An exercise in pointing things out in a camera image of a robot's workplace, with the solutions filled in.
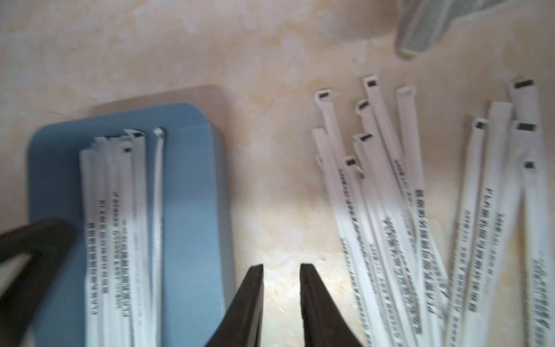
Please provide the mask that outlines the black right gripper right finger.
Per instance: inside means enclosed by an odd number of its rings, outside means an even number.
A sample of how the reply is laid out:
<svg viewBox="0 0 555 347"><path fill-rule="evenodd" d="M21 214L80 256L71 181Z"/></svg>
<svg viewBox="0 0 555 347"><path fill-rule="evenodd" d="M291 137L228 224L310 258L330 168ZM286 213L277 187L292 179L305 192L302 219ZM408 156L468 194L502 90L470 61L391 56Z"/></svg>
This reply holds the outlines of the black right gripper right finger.
<svg viewBox="0 0 555 347"><path fill-rule="evenodd" d="M301 264L300 298L305 346L361 346L313 264Z"/></svg>

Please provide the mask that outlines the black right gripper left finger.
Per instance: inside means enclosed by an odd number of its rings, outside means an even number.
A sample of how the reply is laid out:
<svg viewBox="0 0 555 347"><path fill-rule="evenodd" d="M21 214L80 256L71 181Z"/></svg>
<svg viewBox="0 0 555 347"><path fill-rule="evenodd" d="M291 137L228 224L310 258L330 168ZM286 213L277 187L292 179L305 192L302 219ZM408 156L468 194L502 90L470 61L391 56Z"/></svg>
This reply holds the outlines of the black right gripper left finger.
<svg viewBox="0 0 555 347"><path fill-rule="evenodd" d="M251 266L218 329L205 345L260 346L264 302L264 266Z"/></svg>

